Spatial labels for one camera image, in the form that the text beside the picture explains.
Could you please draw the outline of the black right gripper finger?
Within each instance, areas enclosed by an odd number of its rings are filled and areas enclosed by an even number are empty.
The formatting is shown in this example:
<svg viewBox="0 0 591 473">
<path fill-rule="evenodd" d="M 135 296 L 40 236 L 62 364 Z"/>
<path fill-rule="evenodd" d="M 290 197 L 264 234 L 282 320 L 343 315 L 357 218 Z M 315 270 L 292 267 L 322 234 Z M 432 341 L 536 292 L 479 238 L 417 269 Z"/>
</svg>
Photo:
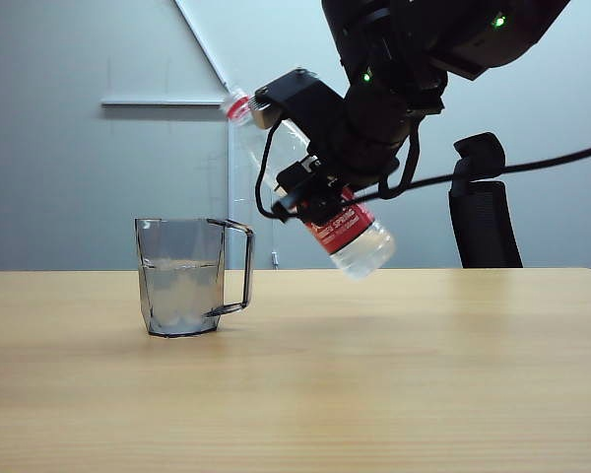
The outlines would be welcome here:
<svg viewBox="0 0 591 473">
<path fill-rule="evenodd" d="M 274 204 L 274 218 L 286 222 L 328 222 L 354 204 L 338 189 L 316 184 L 284 186 L 285 195 Z"/>
<path fill-rule="evenodd" d="M 324 167 L 317 158 L 306 157 L 280 171 L 277 183 L 287 193 L 318 194 L 328 187 L 323 171 Z"/>
</svg>

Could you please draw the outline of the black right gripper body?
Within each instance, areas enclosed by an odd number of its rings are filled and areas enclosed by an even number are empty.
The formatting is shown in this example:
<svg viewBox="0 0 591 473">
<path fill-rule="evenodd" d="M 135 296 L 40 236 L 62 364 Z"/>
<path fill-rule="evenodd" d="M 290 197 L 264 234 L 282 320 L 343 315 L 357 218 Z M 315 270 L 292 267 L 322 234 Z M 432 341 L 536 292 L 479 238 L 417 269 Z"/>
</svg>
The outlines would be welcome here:
<svg viewBox="0 0 591 473">
<path fill-rule="evenodd" d="M 432 66 L 422 89 L 400 61 L 365 62 L 325 131 L 322 174 L 353 190 L 377 184 L 398 168 L 397 153 L 416 124 L 443 110 L 445 87 L 446 73 Z"/>
</svg>

